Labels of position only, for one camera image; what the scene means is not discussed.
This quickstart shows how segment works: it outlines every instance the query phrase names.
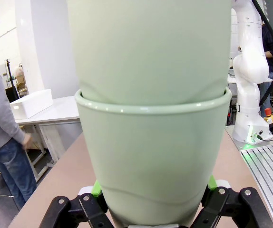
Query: person in gray sweatshirt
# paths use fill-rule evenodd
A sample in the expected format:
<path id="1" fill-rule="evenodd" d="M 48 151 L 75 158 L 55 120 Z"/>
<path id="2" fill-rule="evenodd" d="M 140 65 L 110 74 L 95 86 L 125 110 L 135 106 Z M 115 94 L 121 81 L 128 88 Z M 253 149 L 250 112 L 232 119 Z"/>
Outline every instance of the person in gray sweatshirt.
<path id="1" fill-rule="evenodd" d="M 36 189 L 35 177 L 25 153 L 30 144 L 31 136 L 15 122 L 0 77 L 0 172 L 19 208 Z"/>

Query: white box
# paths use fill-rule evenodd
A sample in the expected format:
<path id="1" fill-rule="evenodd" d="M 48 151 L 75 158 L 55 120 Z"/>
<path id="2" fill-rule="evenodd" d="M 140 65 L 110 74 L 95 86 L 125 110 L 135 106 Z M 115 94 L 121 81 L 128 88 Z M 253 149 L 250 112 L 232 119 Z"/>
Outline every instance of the white box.
<path id="1" fill-rule="evenodd" d="M 29 119 L 51 105 L 51 89 L 34 92 L 10 103 L 15 119 Z"/>

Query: brown table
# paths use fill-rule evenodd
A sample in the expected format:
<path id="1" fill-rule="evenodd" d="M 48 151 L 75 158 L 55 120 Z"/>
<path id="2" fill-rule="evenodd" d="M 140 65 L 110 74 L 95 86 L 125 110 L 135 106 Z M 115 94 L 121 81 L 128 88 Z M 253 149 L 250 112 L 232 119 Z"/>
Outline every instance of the brown table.
<path id="1" fill-rule="evenodd" d="M 260 192 L 239 151 L 226 132 L 224 132 L 213 175 L 216 179 L 227 180 L 235 191 L 254 187 Z M 74 199 L 82 187 L 93 185 L 95 180 L 86 143 L 83 135 L 80 135 L 38 186 L 9 228 L 38 228 L 55 196 L 67 196 L 70 200 Z M 89 225 L 81 223 L 79 227 L 88 228 Z M 231 218 L 222 217 L 218 227 L 236 226 Z"/>

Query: dark shirt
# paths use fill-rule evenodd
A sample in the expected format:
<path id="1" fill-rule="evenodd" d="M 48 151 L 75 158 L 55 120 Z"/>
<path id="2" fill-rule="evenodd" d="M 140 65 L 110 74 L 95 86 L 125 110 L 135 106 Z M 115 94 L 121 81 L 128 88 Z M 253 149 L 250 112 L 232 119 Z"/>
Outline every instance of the dark shirt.
<path id="1" fill-rule="evenodd" d="M 262 25 L 262 41 L 264 51 L 269 51 L 273 56 L 273 37 L 268 29 L 268 27 L 263 24 Z M 273 58 L 266 58 L 270 72 L 273 72 Z"/>

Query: hand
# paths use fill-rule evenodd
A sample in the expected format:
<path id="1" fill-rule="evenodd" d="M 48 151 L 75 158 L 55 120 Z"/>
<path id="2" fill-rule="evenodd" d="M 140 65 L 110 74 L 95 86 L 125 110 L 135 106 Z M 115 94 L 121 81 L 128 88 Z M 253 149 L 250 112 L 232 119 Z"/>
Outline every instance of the hand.
<path id="1" fill-rule="evenodd" d="M 29 148 L 32 145 L 32 137 L 31 134 L 26 133 L 22 142 L 22 147 L 24 150 Z"/>

